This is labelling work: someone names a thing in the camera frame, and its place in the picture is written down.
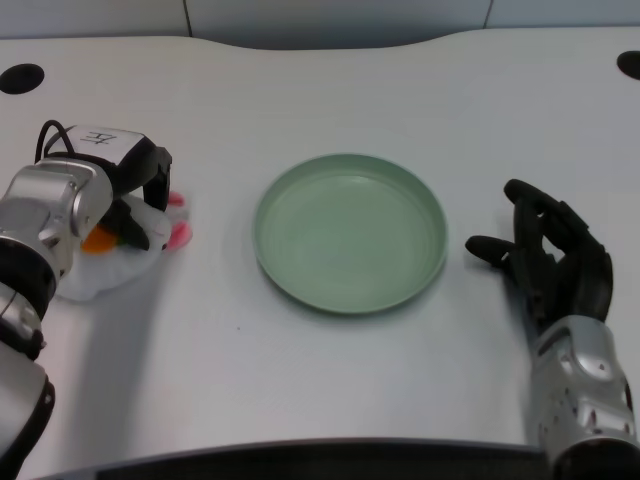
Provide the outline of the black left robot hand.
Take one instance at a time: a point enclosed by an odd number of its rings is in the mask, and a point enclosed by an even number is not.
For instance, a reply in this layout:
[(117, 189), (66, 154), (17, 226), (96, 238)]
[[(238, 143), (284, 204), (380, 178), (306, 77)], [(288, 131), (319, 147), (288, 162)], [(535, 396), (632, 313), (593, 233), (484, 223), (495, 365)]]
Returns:
[(41, 129), (35, 160), (54, 157), (99, 166), (111, 182), (113, 201), (98, 226), (125, 245), (142, 251), (150, 248), (147, 234), (133, 219), (132, 208), (124, 197), (142, 189), (147, 205), (166, 210), (172, 157), (165, 148), (141, 133), (87, 125), (64, 128), (51, 120)]

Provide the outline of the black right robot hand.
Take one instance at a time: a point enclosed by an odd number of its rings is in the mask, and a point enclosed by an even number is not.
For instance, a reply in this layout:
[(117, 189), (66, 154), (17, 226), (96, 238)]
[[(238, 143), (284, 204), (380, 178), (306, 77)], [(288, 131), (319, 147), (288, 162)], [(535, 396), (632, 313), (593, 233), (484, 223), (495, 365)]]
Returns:
[(570, 315), (605, 322), (612, 260), (588, 225), (567, 203), (524, 181), (508, 181), (504, 193), (514, 205), (514, 239), (472, 236), (468, 252), (516, 286), (539, 334)]

